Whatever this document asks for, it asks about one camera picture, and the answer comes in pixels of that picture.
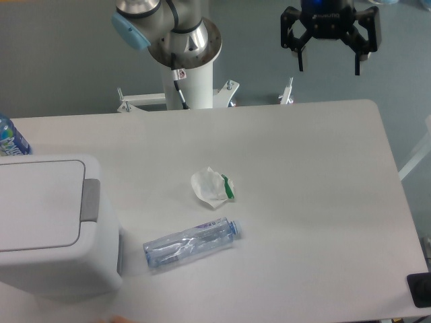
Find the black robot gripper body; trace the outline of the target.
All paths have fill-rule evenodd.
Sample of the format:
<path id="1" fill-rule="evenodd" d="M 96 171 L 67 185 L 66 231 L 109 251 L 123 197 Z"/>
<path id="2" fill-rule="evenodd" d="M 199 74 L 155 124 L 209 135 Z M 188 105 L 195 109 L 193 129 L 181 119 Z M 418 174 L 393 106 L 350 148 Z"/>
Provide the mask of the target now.
<path id="1" fill-rule="evenodd" d="M 300 22 L 305 27 L 301 41 L 351 40 L 357 36 L 353 1 L 303 0 L 300 5 Z"/>

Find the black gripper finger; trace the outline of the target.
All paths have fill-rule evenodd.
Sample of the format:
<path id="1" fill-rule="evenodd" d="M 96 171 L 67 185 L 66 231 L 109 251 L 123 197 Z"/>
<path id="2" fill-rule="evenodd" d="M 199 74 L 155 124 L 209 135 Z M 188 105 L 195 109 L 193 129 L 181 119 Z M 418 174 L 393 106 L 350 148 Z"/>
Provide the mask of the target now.
<path id="1" fill-rule="evenodd" d="M 353 50 L 354 74 L 361 73 L 361 62 L 376 52 L 381 44 L 380 11 L 377 6 L 357 11 L 353 7 L 346 10 L 343 43 Z"/>
<path id="2" fill-rule="evenodd" d="M 300 71 L 304 70 L 306 43 L 314 34 L 314 22 L 312 20 L 314 13 L 315 8 L 311 5 L 302 5 L 301 10 L 289 6 L 280 17 L 281 47 L 290 49 L 296 55 Z M 295 37 L 294 34 L 294 26 L 297 22 L 300 22 L 305 28 L 304 33 L 299 38 Z"/>

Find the silver robot arm blue cap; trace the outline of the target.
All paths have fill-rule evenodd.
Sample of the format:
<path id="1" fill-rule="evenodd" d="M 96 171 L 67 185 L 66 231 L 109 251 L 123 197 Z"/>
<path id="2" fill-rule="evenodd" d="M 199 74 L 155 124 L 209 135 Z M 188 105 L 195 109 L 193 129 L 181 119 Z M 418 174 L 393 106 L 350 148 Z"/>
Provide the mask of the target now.
<path id="1" fill-rule="evenodd" d="M 170 69 L 194 69 L 212 62 L 222 48 L 216 25 L 203 17 L 200 1 L 116 1 L 111 22 L 120 37 L 135 50 L 147 48 Z M 377 7 L 358 11 L 353 1 L 301 1 L 280 17 L 280 44 L 304 68 L 304 49 L 312 39 L 341 40 L 360 63 L 381 44 Z"/>

